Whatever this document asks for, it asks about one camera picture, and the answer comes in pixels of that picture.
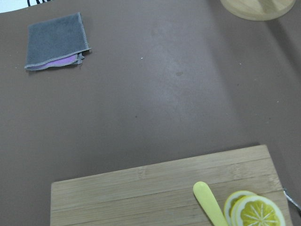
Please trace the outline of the lemon slice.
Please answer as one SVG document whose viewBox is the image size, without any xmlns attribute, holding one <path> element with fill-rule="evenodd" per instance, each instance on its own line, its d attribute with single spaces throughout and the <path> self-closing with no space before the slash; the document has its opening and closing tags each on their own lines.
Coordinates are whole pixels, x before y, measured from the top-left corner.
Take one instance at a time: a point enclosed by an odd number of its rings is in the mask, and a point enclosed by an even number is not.
<svg viewBox="0 0 301 226">
<path fill-rule="evenodd" d="M 230 222 L 233 226 L 285 226 L 280 208 L 270 199 L 259 195 L 244 196 L 232 207 Z"/>
<path fill-rule="evenodd" d="M 253 193 L 251 191 L 247 191 L 247 190 L 240 190 L 240 191 L 236 191 L 234 193 L 232 193 L 226 200 L 225 204 L 224 204 L 224 208 L 223 208 L 223 213 L 224 213 L 224 216 L 227 220 L 227 223 L 229 226 L 232 225 L 232 222 L 231 222 L 231 211 L 232 211 L 232 208 L 234 207 L 235 203 L 245 197 L 245 196 L 253 196 L 253 195 L 256 195 L 256 193 Z"/>
</svg>

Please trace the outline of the lemon slice lower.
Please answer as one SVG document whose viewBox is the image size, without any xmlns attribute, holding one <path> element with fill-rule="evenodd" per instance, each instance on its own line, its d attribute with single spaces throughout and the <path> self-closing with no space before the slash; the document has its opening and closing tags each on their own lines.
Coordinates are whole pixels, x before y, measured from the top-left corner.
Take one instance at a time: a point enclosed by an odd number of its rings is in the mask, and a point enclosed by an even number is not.
<svg viewBox="0 0 301 226">
<path fill-rule="evenodd" d="M 253 193 L 251 191 L 247 191 L 247 190 L 240 190 L 240 191 L 236 191 L 234 193 L 232 193 L 226 200 L 225 204 L 224 204 L 224 208 L 223 208 L 223 213 L 224 213 L 224 216 L 227 220 L 227 223 L 229 226 L 232 225 L 232 222 L 231 222 L 231 211 L 232 211 L 232 208 L 234 207 L 235 203 L 245 197 L 245 196 L 253 196 L 253 195 L 256 195 L 256 193 Z"/>
</svg>

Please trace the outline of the wooden mug tree stand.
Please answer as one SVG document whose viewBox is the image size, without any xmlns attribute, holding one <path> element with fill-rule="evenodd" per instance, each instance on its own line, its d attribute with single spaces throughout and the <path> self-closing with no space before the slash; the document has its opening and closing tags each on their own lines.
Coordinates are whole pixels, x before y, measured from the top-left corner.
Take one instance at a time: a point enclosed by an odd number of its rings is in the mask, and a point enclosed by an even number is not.
<svg viewBox="0 0 301 226">
<path fill-rule="evenodd" d="M 221 0 L 233 15 L 251 21 L 277 19 L 289 12 L 295 0 Z"/>
</svg>

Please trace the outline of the bamboo cutting board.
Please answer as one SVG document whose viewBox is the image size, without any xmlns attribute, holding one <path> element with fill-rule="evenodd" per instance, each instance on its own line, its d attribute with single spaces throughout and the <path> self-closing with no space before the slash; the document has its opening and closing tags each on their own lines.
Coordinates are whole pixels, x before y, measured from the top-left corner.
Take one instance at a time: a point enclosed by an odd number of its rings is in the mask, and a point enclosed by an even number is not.
<svg viewBox="0 0 301 226">
<path fill-rule="evenodd" d="M 54 182 L 53 226 L 208 226 L 193 194 L 206 182 L 219 205 L 238 190 L 274 201 L 291 225 L 288 203 L 265 145 Z"/>
</svg>

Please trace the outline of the yellow plastic knife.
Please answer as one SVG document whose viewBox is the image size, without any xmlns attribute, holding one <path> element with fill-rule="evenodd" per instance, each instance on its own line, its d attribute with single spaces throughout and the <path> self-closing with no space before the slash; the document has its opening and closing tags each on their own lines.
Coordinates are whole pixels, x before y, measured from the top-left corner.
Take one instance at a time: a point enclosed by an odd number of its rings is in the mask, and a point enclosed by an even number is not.
<svg viewBox="0 0 301 226">
<path fill-rule="evenodd" d="M 193 193 L 214 226 L 228 226 L 228 222 L 207 183 L 196 182 L 193 186 Z"/>
</svg>

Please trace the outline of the grey folded cloth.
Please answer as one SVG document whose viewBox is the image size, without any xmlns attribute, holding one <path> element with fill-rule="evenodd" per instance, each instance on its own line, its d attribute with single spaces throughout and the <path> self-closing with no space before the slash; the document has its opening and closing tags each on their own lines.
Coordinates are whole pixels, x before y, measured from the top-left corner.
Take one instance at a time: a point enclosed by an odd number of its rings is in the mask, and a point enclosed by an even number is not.
<svg viewBox="0 0 301 226">
<path fill-rule="evenodd" d="M 80 12 L 31 24 L 24 68 L 39 71 L 79 65 L 83 52 L 90 49 Z"/>
</svg>

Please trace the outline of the lemon slice upper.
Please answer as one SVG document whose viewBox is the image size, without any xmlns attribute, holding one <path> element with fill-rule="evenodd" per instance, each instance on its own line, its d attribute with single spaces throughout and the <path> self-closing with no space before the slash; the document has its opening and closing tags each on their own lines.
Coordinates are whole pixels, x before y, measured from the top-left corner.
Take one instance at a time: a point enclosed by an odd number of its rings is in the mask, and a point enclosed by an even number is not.
<svg viewBox="0 0 301 226">
<path fill-rule="evenodd" d="M 232 207 L 230 222 L 233 226 L 285 226 L 280 208 L 270 199 L 259 195 L 244 196 Z"/>
</svg>

